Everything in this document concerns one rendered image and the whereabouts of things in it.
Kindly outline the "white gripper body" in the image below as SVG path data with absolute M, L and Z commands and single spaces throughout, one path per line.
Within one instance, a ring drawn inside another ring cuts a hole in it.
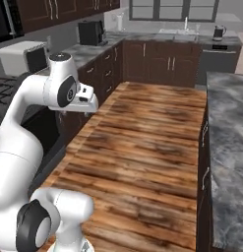
M 58 110 L 95 113 L 98 110 L 98 100 L 95 94 L 66 93 L 57 98 Z

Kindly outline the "white microwave oven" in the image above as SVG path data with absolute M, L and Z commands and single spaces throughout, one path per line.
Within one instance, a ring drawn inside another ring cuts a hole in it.
M 25 40 L 0 48 L 0 59 L 7 76 L 18 77 L 25 72 L 37 73 L 48 66 L 46 43 Z

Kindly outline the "black oven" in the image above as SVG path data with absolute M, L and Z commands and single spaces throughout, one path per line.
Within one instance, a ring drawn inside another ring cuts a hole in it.
M 30 184 L 28 192 L 30 196 L 64 157 L 65 143 L 57 111 L 42 108 L 36 114 L 26 118 L 22 126 L 33 133 L 43 147 L 41 164 Z

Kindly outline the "black coffee machine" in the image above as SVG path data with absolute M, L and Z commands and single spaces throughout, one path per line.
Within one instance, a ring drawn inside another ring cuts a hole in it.
M 102 21 L 83 21 L 78 23 L 81 45 L 103 46 L 107 43 Z

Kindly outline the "black hob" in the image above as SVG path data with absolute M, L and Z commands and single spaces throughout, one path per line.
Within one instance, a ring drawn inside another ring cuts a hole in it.
M 22 80 L 28 75 L 29 73 L 24 73 L 19 78 L 0 78 L 0 125 Z

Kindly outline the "dark wood base cupboards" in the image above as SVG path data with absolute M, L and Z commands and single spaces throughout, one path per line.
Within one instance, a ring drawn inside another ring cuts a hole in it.
M 103 104 L 123 82 L 193 88 L 201 46 L 195 42 L 122 39 L 79 60 L 79 80 Z

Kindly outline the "white paper towel roll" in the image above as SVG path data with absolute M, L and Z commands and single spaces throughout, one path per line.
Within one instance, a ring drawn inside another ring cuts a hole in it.
M 117 21 L 117 30 L 119 32 L 123 31 L 123 18 L 124 18 L 124 13 L 118 14 L 116 16 L 116 21 Z

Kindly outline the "grey sink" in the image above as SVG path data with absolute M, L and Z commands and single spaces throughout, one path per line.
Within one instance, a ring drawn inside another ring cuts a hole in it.
M 197 33 L 194 30 L 164 30 L 161 29 L 159 34 L 164 38 L 169 38 L 174 41 L 195 41 L 197 39 Z

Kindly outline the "grey framed window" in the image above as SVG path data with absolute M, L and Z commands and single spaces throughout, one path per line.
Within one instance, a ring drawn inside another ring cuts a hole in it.
M 129 0 L 132 21 L 213 23 L 219 0 Z

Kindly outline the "grey dishwasher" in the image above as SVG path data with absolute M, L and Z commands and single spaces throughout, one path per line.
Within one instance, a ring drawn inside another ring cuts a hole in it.
M 240 52 L 241 45 L 203 45 L 196 84 L 203 86 L 207 82 L 207 72 L 234 73 Z

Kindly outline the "dark wood island cupboards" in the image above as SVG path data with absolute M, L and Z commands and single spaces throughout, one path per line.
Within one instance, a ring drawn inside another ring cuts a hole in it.
M 211 251 L 211 159 L 208 109 L 199 136 L 196 252 Z

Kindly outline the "black kettle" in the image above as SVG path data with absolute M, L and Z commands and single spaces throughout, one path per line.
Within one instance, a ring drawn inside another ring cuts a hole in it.
M 223 36 L 225 35 L 227 28 L 225 26 L 216 25 L 213 32 L 214 41 L 222 41 Z

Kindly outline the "dark wood wall cupboards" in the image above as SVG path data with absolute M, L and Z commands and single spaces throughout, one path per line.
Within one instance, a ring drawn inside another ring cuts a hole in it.
M 24 33 L 34 32 L 120 7 L 120 0 L 16 0 Z

